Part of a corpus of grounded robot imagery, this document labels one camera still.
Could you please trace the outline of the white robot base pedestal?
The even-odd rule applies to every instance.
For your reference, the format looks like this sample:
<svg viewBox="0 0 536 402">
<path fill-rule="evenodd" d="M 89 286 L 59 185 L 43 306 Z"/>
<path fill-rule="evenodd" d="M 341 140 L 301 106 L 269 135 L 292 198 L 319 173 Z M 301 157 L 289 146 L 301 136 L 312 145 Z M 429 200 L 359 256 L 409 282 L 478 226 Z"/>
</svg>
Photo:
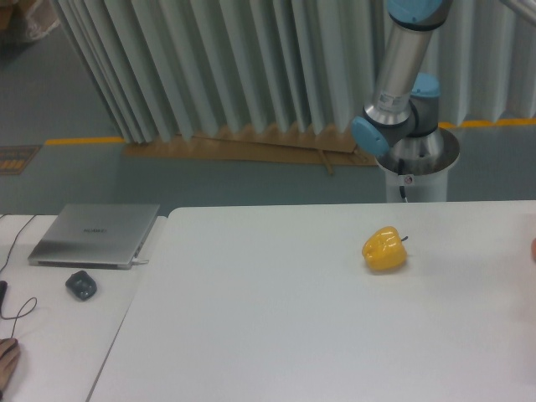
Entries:
<svg viewBox="0 0 536 402">
<path fill-rule="evenodd" d="M 406 137 L 376 158 L 384 172 L 388 203 L 445 202 L 448 174 L 460 156 L 454 134 L 438 128 L 423 137 Z"/>
</svg>

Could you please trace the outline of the person's hand on mouse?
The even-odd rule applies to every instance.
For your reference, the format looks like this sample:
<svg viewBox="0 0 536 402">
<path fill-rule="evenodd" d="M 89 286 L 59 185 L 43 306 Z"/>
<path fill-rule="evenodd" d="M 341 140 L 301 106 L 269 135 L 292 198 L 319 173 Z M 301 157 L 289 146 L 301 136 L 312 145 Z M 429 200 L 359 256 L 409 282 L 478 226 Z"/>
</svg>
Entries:
<svg viewBox="0 0 536 402">
<path fill-rule="evenodd" d="M 0 361 L 0 382 L 1 391 L 4 391 L 17 367 L 20 346 L 16 338 L 6 338 L 1 340 L 1 361 Z"/>
</svg>

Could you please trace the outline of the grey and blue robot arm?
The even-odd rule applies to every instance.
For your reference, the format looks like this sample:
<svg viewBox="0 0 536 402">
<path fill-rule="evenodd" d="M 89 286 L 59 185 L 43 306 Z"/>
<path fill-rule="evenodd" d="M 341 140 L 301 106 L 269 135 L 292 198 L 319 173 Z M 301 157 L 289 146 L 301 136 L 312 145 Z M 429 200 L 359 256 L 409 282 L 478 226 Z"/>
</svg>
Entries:
<svg viewBox="0 0 536 402">
<path fill-rule="evenodd" d="M 351 133 L 382 156 L 439 122 L 535 116 L 533 1 L 389 1 L 374 89 Z"/>
</svg>

